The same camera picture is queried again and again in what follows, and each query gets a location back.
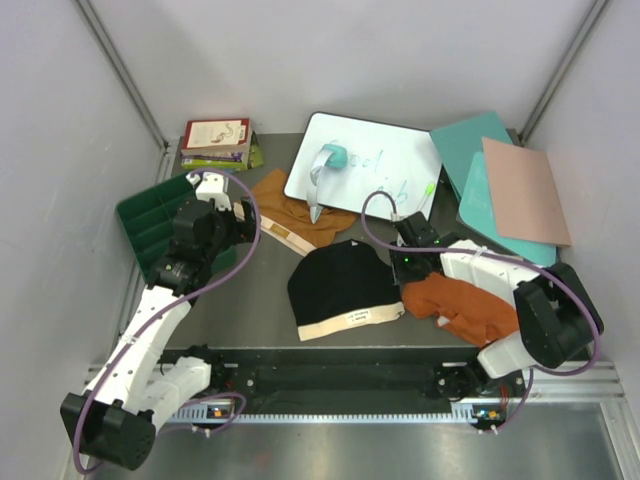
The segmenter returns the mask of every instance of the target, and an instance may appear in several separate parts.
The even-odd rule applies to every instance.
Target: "tan cloth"
[[[519,329],[516,311],[507,302],[468,282],[437,273],[407,284],[402,301],[417,318],[446,317],[449,322],[438,326],[478,347]]]
[[[286,183],[287,174],[275,169],[253,187],[260,213],[312,245],[318,248],[330,245],[336,233],[346,230],[357,220],[358,215],[355,213],[324,208],[318,221],[311,223],[309,206],[300,200],[285,197]]]

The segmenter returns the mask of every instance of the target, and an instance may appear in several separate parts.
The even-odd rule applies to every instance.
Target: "white wall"
[[[577,270],[640,422],[640,3],[611,2],[530,146],[546,150]]]
[[[317,110],[521,128],[590,3],[94,0],[168,137],[227,115],[300,132]]]
[[[114,216],[159,149],[72,2],[5,2],[0,29],[0,478],[59,472],[58,413],[115,331],[132,255]]]

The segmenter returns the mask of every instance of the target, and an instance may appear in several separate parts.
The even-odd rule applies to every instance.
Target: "whiteboard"
[[[318,184],[320,205],[359,213],[371,192],[383,190],[393,197],[400,215],[409,215],[417,211],[427,187],[433,183],[434,189],[422,209],[429,218],[442,168],[429,132],[314,113],[287,180],[286,196],[306,201],[307,191],[312,188],[311,166],[328,143],[346,148],[349,158],[344,169],[322,170]],[[387,220],[390,212],[389,201],[381,195],[367,208],[368,215]]]

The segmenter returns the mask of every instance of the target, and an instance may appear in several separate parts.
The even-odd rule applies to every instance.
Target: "green tray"
[[[170,178],[132,197],[116,207],[120,224],[133,248],[140,271],[149,282],[151,267],[167,252],[173,235],[173,217],[187,198],[196,192],[187,181],[187,174]],[[218,255],[212,273],[225,270],[236,263],[235,247]]]

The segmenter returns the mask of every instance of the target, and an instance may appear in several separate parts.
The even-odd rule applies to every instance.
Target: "book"
[[[249,151],[240,154],[241,159],[238,161],[238,155],[231,156],[197,156],[197,155],[181,155],[182,168],[185,170],[193,170],[200,167],[213,167],[222,170],[243,172],[264,165],[264,157],[262,149],[258,144],[258,137],[255,132],[251,133],[251,142]]]
[[[183,155],[214,156],[249,151],[251,128],[248,118],[190,120],[182,141]]]

